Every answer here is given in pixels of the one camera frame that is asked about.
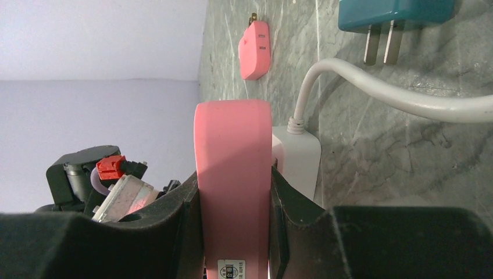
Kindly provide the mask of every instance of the pink power adapter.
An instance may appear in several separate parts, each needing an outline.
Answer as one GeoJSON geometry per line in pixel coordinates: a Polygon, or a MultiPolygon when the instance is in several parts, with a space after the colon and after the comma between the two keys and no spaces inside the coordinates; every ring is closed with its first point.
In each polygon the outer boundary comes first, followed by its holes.
{"type": "Polygon", "coordinates": [[[270,39],[269,26],[257,20],[253,13],[249,26],[238,44],[240,73],[244,80],[258,80],[269,71],[270,39]]]}
{"type": "Polygon", "coordinates": [[[194,144],[207,278],[267,279],[270,105],[200,103],[194,144]]]}

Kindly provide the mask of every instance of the gray marble countertop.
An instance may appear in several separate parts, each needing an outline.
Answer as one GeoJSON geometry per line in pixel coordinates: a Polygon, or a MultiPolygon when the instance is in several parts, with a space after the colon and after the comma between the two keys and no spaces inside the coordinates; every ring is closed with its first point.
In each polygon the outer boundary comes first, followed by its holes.
{"type": "MultiPolygon", "coordinates": [[[[493,1],[458,1],[439,26],[407,31],[396,66],[363,65],[366,35],[337,27],[339,0],[210,0],[199,82],[208,100],[258,98],[286,125],[314,62],[340,58],[391,84],[439,96],[493,92],[493,1]],[[268,22],[271,67],[244,81],[238,42],[252,12],[268,22]]],[[[319,78],[305,113],[322,144],[316,202],[458,206],[493,226],[493,125],[439,123],[393,109],[334,73],[319,78]]]]}

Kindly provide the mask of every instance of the white plug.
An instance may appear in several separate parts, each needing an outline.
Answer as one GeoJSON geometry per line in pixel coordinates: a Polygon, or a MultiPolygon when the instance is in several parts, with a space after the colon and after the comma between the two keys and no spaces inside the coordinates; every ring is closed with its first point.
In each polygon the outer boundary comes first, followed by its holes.
{"type": "Polygon", "coordinates": [[[313,201],[321,146],[312,134],[291,134],[287,126],[272,127],[272,165],[298,192],[313,201]]]}

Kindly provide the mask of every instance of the red clip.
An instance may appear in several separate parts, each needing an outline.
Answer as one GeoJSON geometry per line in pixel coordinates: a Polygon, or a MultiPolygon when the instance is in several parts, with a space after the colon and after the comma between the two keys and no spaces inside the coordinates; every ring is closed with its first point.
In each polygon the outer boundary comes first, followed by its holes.
{"type": "Polygon", "coordinates": [[[106,157],[96,164],[99,173],[99,179],[110,180],[119,179],[124,172],[120,170],[120,164],[125,161],[125,156],[114,155],[106,157]]]}

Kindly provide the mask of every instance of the teal charger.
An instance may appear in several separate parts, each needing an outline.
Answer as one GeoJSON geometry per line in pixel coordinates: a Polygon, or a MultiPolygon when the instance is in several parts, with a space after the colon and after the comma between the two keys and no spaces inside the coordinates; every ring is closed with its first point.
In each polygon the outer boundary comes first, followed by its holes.
{"type": "Polygon", "coordinates": [[[339,29],[368,33],[365,64],[374,65],[382,28],[390,25],[385,64],[396,64],[404,26],[421,28],[445,23],[452,17],[455,0],[340,0],[339,29]]]}

